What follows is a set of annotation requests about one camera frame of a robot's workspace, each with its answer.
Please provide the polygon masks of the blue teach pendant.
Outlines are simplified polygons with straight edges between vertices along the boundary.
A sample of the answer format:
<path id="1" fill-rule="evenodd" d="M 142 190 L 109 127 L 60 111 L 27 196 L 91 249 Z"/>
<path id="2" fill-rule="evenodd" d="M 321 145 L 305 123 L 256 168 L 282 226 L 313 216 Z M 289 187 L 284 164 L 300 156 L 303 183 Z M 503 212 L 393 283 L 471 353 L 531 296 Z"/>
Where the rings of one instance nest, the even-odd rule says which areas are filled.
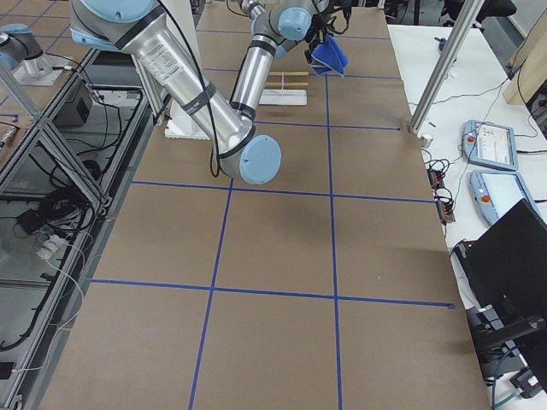
<path id="1" fill-rule="evenodd" d="M 484 220 L 494 225 L 517 202 L 526 199 L 539 213 L 532 194 L 518 172 L 475 170 L 470 173 L 470 184 L 475 201 Z"/>
<path id="2" fill-rule="evenodd" d="M 463 129 L 462 149 L 475 165 L 504 171 L 518 170 L 515 134 L 511 127 L 469 120 Z"/>

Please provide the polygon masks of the upper blue teach pendant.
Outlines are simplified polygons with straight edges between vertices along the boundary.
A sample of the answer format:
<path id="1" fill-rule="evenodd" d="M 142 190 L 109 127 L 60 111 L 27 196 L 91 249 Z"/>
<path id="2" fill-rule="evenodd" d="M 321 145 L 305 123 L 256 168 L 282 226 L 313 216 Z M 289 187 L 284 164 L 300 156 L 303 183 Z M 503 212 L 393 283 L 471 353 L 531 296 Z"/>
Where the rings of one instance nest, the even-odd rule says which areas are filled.
<path id="1" fill-rule="evenodd" d="M 463 129 L 462 149 L 475 165 L 504 171 L 518 170 L 515 134 L 511 127 L 469 120 Z"/>

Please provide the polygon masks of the aluminium frame post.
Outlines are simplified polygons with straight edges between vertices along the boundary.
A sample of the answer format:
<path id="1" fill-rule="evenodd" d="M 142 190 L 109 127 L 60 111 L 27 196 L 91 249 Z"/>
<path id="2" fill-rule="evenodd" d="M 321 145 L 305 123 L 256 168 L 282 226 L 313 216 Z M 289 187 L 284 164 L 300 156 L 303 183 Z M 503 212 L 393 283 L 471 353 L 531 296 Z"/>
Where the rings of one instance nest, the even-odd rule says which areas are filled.
<path id="1" fill-rule="evenodd" d="M 450 68 L 456 60 L 457 53 L 462 47 L 484 2 L 484 0 L 467 0 L 463 3 L 460 14 L 450 32 L 444 50 L 432 70 L 425 90 L 423 91 L 409 122 L 409 131 L 411 133 L 416 134 L 424 123 L 426 115 L 431 109 L 443 82 L 446 80 Z"/>

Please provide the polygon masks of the white wooden towel rack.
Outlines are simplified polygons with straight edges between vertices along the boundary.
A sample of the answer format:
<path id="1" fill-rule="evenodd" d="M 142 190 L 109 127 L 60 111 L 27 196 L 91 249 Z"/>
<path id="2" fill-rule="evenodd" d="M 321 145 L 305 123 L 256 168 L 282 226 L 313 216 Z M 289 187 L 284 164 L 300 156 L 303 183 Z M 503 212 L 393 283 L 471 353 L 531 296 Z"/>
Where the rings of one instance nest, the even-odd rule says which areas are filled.
<path id="1" fill-rule="evenodd" d="M 306 71 L 270 72 L 259 104 L 305 106 L 308 102 L 308 76 Z"/>

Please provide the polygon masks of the blue towel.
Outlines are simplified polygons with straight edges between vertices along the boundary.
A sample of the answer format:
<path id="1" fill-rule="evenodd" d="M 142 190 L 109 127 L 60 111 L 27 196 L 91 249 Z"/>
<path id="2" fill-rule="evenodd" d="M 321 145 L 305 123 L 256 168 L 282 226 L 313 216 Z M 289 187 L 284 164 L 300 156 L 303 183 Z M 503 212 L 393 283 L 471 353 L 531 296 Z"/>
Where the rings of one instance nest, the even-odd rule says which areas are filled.
<path id="1" fill-rule="evenodd" d="M 334 73 L 342 77 L 350 62 L 332 35 L 327 35 L 325 41 L 315 47 L 311 59 L 310 66 L 317 75 Z"/>

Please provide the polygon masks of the small metal cylinder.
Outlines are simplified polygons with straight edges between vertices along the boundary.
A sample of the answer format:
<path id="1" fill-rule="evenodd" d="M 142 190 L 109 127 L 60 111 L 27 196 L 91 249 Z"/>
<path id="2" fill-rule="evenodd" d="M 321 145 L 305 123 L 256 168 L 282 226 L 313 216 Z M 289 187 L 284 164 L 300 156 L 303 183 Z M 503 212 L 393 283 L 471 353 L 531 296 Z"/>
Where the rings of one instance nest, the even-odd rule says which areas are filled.
<path id="1" fill-rule="evenodd" d="M 422 148 L 424 149 L 429 148 L 432 144 L 432 141 L 433 141 L 433 135 L 428 133 L 424 133 L 420 135 L 420 143 Z"/>

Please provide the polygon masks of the lower blue teach pendant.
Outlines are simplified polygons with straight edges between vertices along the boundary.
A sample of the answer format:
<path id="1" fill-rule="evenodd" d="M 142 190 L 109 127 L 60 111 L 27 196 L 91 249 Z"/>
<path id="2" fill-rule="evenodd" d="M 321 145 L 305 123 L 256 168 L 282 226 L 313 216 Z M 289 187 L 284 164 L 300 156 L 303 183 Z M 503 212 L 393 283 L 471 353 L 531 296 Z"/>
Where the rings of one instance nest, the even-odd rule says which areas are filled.
<path id="1" fill-rule="evenodd" d="M 532 194 L 518 172 L 475 170 L 470 173 L 470 184 L 475 201 L 484 220 L 494 225 L 517 202 L 526 199 L 539 213 Z"/>

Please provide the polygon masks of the black monitor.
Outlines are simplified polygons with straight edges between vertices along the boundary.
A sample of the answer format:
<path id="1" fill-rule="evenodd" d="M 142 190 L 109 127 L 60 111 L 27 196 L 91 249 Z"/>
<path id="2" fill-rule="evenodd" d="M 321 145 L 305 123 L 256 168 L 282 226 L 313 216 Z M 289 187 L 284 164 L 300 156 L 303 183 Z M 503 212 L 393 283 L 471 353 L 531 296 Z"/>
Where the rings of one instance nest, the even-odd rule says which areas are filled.
<path id="1" fill-rule="evenodd" d="M 502 320 L 498 330 L 478 331 L 478 351 L 513 340 L 532 362 L 546 361 L 546 223 L 525 199 L 479 239 L 453 251 L 482 308 Z"/>

